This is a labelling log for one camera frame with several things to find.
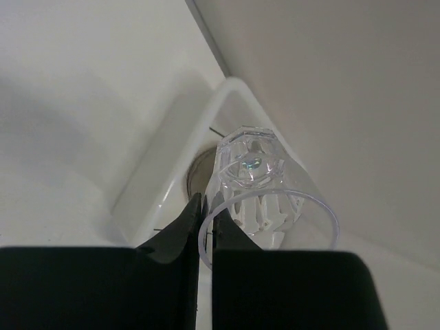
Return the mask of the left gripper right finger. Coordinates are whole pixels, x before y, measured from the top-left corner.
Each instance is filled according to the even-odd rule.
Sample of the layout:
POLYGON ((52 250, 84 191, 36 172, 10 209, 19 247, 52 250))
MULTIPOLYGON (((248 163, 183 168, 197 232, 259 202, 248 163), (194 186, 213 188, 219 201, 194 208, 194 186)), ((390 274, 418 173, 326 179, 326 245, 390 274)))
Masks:
POLYGON ((263 250, 212 201, 213 329, 387 329, 373 277, 350 252, 263 250))

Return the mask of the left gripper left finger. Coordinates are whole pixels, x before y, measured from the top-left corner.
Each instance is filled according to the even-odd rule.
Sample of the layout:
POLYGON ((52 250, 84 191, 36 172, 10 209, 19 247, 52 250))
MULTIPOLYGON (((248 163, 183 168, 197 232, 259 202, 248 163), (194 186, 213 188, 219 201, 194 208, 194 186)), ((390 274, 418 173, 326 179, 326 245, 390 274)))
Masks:
POLYGON ((202 197, 138 247, 4 247, 2 329, 194 329, 202 197))

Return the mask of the translucent white plastic bin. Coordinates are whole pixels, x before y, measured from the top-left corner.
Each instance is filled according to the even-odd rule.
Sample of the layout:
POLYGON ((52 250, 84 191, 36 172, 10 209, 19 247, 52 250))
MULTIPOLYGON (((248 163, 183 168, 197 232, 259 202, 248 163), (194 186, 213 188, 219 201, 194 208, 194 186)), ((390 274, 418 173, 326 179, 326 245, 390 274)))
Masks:
POLYGON ((223 136, 242 126, 272 130, 289 155, 301 162, 245 82, 229 77, 213 89, 195 80, 167 107, 111 211, 124 243, 138 246, 167 226, 190 197, 188 176, 201 159, 213 159, 223 136))

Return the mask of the small clear glass cup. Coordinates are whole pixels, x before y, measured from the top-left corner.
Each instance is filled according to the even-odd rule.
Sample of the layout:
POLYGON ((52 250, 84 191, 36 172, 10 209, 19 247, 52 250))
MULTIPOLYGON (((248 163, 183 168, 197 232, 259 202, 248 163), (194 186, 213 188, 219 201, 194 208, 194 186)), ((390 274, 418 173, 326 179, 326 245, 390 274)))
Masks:
POLYGON ((270 129, 242 126, 217 145, 199 255, 212 266, 221 215, 264 250, 333 250, 340 225, 308 172, 270 129))

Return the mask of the clear glass dish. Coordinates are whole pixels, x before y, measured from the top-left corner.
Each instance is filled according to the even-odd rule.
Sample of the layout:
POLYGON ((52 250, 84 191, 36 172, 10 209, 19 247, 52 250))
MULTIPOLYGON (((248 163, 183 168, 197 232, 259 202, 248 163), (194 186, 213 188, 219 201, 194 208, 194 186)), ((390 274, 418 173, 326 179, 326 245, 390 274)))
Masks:
POLYGON ((190 200, 194 194, 205 194, 213 173, 216 147, 211 146, 198 154, 192 161, 186 173, 186 196, 190 200))

